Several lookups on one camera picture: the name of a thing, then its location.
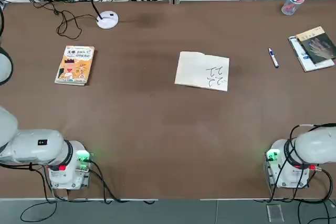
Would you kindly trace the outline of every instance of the white paper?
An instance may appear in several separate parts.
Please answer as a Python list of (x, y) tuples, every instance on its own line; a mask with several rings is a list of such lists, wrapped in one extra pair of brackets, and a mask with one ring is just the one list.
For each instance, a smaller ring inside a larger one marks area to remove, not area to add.
[(200, 52), (180, 52), (175, 84), (227, 91), (229, 59)]

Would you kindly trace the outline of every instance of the book with hand image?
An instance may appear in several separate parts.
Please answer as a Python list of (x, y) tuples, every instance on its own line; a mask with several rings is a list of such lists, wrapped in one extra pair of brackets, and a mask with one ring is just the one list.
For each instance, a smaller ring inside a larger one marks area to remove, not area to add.
[(298, 34), (296, 37), (314, 64), (336, 57), (336, 46), (321, 26)]

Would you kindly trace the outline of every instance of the brown table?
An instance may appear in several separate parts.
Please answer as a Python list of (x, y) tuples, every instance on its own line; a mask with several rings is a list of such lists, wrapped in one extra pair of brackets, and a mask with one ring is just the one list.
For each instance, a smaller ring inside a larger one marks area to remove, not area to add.
[[(336, 41), (336, 1), (305, 1), (288, 17), (282, 3), (101, 3), (120, 23), (102, 30), (81, 19), (75, 41), (56, 34), (61, 18), (51, 11), (10, 4), (2, 46), (15, 71), (0, 104), (21, 129), (55, 129), (84, 143), (118, 197), (267, 198), (264, 151), (293, 126), (336, 115), (335, 68), (304, 73), (287, 41), (319, 25)], [(94, 15), (90, 3), (56, 6)], [(95, 46), (88, 86), (54, 84), (66, 45)], [(228, 92), (175, 85), (183, 50), (229, 57)], [(326, 169), (336, 177), (335, 165)], [(0, 175), (0, 197), (43, 197), (37, 174)], [(322, 197), (324, 183), (314, 179), (298, 197)], [(73, 196), (101, 198), (101, 184), (93, 178)]]

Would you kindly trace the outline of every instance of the white lamp base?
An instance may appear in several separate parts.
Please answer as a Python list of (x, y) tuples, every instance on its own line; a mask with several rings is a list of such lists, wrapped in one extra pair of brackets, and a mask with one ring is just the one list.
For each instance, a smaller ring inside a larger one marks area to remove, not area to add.
[(100, 17), (97, 17), (97, 25), (102, 29), (111, 29), (115, 27), (117, 23), (119, 22), (118, 14), (110, 10), (102, 12), (100, 16), (103, 19), (100, 19)]

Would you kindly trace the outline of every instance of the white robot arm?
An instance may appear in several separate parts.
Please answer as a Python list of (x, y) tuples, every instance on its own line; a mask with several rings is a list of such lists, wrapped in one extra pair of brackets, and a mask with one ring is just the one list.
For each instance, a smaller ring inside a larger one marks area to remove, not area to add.
[(277, 140), (266, 153), (270, 185), (304, 188), (308, 183), (309, 165), (336, 162), (336, 127), (321, 127), (301, 134), (291, 143), (285, 139)]
[(321, 128), (299, 135), (294, 140), (299, 157), (293, 152), (292, 157), (308, 164), (336, 162), (336, 127)]
[(0, 47), (0, 86), (5, 84), (10, 79), (12, 73), (12, 59), (8, 53), (6, 53), (6, 51)]
[(0, 106), (0, 163), (48, 166), (53, 188), (79, 189), (88, 184), (90, 154), (58, 131), (18, 130), (16, 118)]

